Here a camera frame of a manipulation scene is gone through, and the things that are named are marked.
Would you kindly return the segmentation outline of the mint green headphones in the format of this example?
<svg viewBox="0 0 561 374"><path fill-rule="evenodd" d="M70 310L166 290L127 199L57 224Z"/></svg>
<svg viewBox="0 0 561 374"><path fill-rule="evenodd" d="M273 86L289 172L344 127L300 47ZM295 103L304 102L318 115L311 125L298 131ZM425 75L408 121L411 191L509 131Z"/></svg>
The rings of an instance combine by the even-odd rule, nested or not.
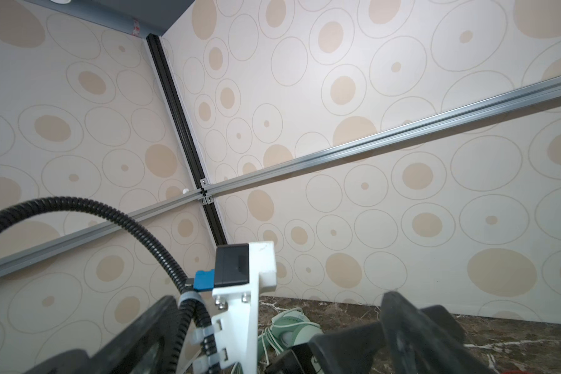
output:
<svg viewBox="0 0 561 374"><path fill-rule="evenodd" d="M288 349L308 343L312 337L323 334L321 326L311 321L300 307L283 311L271 319L271 325L258 336L257 357L270 362L268 352L277 355Z"/></svg>

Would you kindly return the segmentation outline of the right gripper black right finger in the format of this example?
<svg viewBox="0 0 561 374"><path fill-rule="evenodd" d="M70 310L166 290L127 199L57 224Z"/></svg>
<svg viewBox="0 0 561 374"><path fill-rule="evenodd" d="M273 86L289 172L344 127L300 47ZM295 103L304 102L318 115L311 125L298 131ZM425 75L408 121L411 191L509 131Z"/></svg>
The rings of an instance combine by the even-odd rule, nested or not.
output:
<svg viewBox="0 0 561 374"><path fill-rule="evenodd" d="M463 344L404 296L383 296L381 324L396 373L491 373Z"/></svg>

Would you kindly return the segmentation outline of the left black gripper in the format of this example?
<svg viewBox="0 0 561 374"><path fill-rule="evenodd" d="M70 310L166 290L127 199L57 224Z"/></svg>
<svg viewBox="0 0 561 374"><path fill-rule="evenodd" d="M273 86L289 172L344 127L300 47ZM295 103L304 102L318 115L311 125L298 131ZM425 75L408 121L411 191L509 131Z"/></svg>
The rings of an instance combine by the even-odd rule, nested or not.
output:
<svg viewBox="0 0 561 374"><path fill-rule="evenodd" d="M456 319L434 305L422 312L444 330L447 336L463 344L465 332ZM328 334L317 333L308 342L287 348L269 364L264 373L370 373L375 356L387 348L380 322L349 327ZM409 361L413 373L438 373L425 362L422 354L411 349Z"/></svg>

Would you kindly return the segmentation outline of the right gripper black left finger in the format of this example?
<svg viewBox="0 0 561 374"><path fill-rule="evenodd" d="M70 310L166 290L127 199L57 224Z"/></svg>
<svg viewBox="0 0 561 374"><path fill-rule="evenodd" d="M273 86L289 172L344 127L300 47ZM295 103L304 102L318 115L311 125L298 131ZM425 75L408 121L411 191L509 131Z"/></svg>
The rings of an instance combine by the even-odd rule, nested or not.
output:
<svg viewBox="0 0 561 374"><path fill-rule="evenodd" d="M29 373L175 373L180 327L176 300L166 296L152 305L95 355L81 349L57 354Z"/></svg>

